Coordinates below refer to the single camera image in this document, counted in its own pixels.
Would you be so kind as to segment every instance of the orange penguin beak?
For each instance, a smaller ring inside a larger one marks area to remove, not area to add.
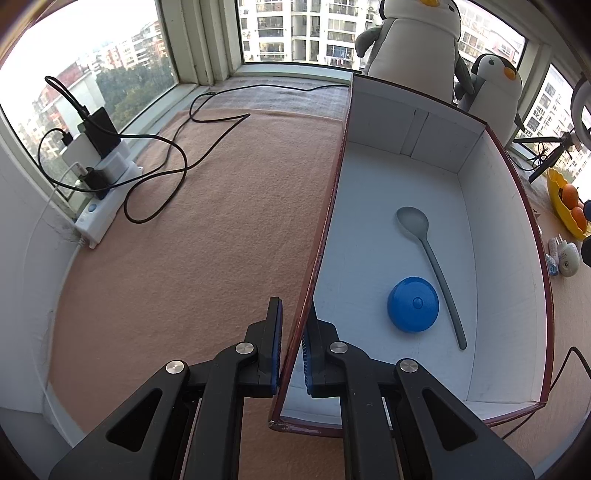
[[[509,67],[505,67],[505,77],[507,77],[509,80],[515,80],[517,78],[517,74],[511,70]]]

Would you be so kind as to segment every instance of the penguin plush toy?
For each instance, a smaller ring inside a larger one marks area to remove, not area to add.
[[[470,74],[474,93],[456,84],[454,92],[460,109],[484,120],[496,137],[507,145],[515,132],[515,125],[525,131],[517,113],[523,84],[513,64],[491,54],[480,55]]]
[[[470,72],[460,57],[460,12],[453,0],[382,0],[379,27],[358,35],[363,57],[374,45],[363,73],[453,101],[454,74],[467,92]]]

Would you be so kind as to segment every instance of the white power strip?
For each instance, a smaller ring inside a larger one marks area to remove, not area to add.
[[[129,162],[129,167],[121,175],[117,183],[139,177],[142,171],[142,167]],[[116,187],[110,190],[102,200],[93,198],[86,205],[86,208],[78,217],[75,226],[82,236],[88,239],[90,248],[96,247],[103,239],[107,229],[115,219],[117,211],[123,204],[127,192],[129,192],[133,185],[135,185],[135,182],[132,181],[121,187]]]

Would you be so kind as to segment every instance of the glass pane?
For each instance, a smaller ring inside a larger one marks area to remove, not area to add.
[[[154,0],[77,0],[33,25],[15,45],[0,69],[0,105],[35,160],[47,130],[76,135],[80,123],[45,75],[59,78],[91,113],[104,106],[120,131],[176,83]],[[54,178],[67,170],[60,138],[57,133],[44,142],[41,154]]]
[[[291,57],[296,60],[306,59],[306,41],[305,40],[293,40],[292,41],[292,52]]]
[[[236,8],[242,42],[249,42],[249,50],[243,49],[245,61],[307,61],[363,69],[371,48],[364,58],[359,58],[355,38],[382,24],[379,0],[236,0]],[[282,43],[281,52],[271,54],[256,49],[257,45],[277,43],[275,40]],[[347,58],[332,57],[327,54],[328,45],[343,47],[352,54]]]
[[[573,88],[566,79],[551,65],[542,84],[538,98],[530,111],[524,118],[527,132],[519,132],[518,138],[526,137],[560,137],[564,132],[573,129],[573,121],[570,117],[570,99],[573,96]],[[585,109],[583,123],[591,127],[591,116]],[[557,144],[526,144],[536,154],[544,151],[548,154]],[[582,145],[580,151],[573,150],[570,155],[563,154],[555,167],[562,173],[565,179],[574,182],[579,188],[579,193],[584,200],[591,199],[591,152]]]
[[[504,57],[517,67],[525,47],[525,37],[472,2],[456,0],[456,3],[462,16],[462,36],[458,47],[468,69],[483,53]]]

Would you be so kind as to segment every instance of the gray spoon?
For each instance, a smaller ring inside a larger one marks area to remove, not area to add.
[[[456,331],[457,344],[461,350],[465,350],[467,347],[466,335],[464,334],[464,328],[462,328],[462,322],[460,321],[456,304],[453,301],[452,292],[449,291],[441,267],[439,266],[437,258],[435,258],[435,254],[431,249],[431,245],[429,245],[427,240],[427,231],[429,230],[429,220],[427,219],[427,216],[418,208],[402,207],[396,212],[396,217],[398,218],[400,225],[408,230],[409,233],[417,237],[423,245],[423,248],[429,257],[429,261],[431,262],[431,266],[435,271],[435,276],[437,277],[441,291],[443,292],[449,315],[452,317],[453,329]]]

